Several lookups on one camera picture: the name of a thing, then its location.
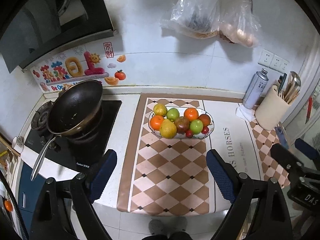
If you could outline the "red cherry tomato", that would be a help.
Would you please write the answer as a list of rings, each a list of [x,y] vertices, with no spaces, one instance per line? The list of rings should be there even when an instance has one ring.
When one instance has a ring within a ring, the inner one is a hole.
[[[187,130],[187,131],[185,132],[185,136],[186,136],[187,138],[192,138],[192,137],[194,136],[194,134],[193,134],[193,132],[192,132],[191,130]]]
[[[201,131],[202,134],[207,134],[209,132],[208,127],[204,127],[203,130]]]

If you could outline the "green apple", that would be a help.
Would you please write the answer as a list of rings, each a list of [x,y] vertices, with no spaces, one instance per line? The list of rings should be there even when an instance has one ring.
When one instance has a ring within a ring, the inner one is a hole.
[[[189,128],[190,128],[190,130],[192,131],[193,134],[199,134],[203,130],[203,123],[199,119],[193,120],[190,123]]]
[[[176,108],[171,108],[167,111],[167,119],[170,120],[171,122],[174,122],[177,118],[180,117],[180,113],[178,109]]]

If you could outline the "dark orange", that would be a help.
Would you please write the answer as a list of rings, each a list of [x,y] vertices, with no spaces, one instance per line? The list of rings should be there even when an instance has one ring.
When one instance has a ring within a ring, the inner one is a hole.
[[[211,118],[208,114],[201,114],[198,119],[203,123],[204,127],[207,127],[211,123]]]

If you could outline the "yellow lemon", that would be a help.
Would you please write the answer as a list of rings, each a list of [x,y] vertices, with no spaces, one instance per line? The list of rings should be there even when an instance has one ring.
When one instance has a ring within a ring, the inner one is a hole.
[[[160,135],[166,139],[172,139],[177,134],[176,125],[168,119],[164,119],[159,129]]]

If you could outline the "brown reddish pear apple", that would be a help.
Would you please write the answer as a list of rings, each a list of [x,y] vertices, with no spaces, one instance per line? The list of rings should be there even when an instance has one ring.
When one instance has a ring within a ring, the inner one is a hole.
[[[180,116],[174,121],[175,126],[177,127],[178,134],[184,134],[190,126],[190,121],[184,116]]]

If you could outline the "bright orange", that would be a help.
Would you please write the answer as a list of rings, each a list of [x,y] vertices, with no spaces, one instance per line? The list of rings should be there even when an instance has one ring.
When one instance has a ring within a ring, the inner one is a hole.
[[[190,122],[198,119],[199,113],[196,108],[187,108],[184,111],[184,117],[187,118]]]

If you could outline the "yellow-green citrus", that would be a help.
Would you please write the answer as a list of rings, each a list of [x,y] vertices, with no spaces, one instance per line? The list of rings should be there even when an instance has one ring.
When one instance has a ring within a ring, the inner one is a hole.
[[[162,103],[158,103],[153,107],[153,112],[155,115],[159,115],[159,116],[166,116],[167,114],[167,108],[165,105],[163,105]]]

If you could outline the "checkered brown kitchen mat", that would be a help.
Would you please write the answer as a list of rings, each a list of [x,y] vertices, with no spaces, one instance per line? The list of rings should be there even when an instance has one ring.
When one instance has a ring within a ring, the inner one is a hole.
[[[156,104],[196,108],[210,117],[209,132],[187,138],[163,138],[150,127]],[[206,153],[215,149],[238,172],[252,179],[274,177],[289,185],[287,172],[270,156],[275,131],[236,116],[236,102],[141,95],[121,173],[117,209],[151,216],[196,216],[229,208],[212,178]]]

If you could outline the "blue lighter tool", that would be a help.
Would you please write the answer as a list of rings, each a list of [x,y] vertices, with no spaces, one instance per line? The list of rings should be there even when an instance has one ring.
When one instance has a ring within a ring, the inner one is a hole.
[[[285,134],[283,132],[283,130],[277,126],[274,128],[276,134],[277,134],[277,137],[278,137],[278,140],[279,140],[279,143],[284,147],[286,148],[287,150],[289,149],[289,145],[287,143],[287,139],[285,138]]]

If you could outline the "black gas stove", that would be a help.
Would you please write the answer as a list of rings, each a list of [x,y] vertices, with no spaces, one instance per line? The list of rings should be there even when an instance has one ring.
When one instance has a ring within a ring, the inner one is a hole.
[[[102,101],[99,112],[81,132],[68,137],[58,137],[50,143],[46,158],[76,172],[86,172],[98,163],[105,153],[121,104],[120,100]],[[36,153],[53,137],[46,127],[52,105],[52,101],[44,103],[32,118],[31,130],[24,145]]]

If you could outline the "beige utensil holder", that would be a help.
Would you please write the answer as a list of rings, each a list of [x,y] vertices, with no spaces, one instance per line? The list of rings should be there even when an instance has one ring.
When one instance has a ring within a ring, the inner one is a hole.
[[[278,86],[273,85],[262,103],[255,110],[255,119],[265,130],[273,130],[291,105],[278,95]]]

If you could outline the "white folded tissue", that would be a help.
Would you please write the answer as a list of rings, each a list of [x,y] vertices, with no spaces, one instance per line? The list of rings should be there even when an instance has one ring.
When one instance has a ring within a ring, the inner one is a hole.
[[[247,120],[248,122],[252,122],[255,119],[255,111],[252,109],[247,109],[243,105],[240,105],[235,112],[236,116],[243,119]]]

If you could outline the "black wok pan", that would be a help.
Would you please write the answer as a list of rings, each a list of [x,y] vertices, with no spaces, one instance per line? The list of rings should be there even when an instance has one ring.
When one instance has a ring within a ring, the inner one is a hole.
[[[47,129],[52,138],[40,151],[30,176],[34,180],[44,162],[49,145],[58,137],[81,132],[99,112],[103,86],[97,80],[85,80],[66,89],[53,103],[47,116]]]

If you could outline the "silver spray can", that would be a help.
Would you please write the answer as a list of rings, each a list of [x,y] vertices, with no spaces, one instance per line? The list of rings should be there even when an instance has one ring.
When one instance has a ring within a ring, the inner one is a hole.
[[[268,83],[267,70],[262,69],[253,75],[253,78],[246,90],[242,104],[246,109],[252,109],[260,98],[265,86]]]

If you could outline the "plastic bag with food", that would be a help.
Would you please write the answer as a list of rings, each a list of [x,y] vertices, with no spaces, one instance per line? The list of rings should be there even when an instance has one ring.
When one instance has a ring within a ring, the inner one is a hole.
[[[259,44],[260,22],[252,0],[220,0],[220,36],[229,43],[254,48]]]

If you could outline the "black range hood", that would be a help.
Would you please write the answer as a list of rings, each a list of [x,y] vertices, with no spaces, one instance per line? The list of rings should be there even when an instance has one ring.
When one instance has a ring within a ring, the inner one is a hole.
[[[50,52],[113,35],[104,0],[1,0],[1,55],[10,73]]]

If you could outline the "clear plastic bag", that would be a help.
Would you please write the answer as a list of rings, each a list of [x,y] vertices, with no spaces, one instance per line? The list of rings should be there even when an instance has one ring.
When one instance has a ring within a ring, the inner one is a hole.
[[[199,40],[215,37],[219,32],[219,0],[177,0],[159,25]]]

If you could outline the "white wall socket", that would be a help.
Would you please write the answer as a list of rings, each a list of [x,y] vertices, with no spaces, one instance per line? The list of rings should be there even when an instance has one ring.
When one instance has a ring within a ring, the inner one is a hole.
[[[258,64],[276,70],[280,73],[285,73],[289,66],[289,61],[266,49],[263,49],[261,51]]]

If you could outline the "colourful wall sticker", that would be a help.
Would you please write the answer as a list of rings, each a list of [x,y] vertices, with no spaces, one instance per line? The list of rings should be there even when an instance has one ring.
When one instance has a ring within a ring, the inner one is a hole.
[[[102,86],[118,86],[126,79],[127,56],[111,38],[79,45],[49,57],[30,72],[43,93],[61,91],[85,80]]]

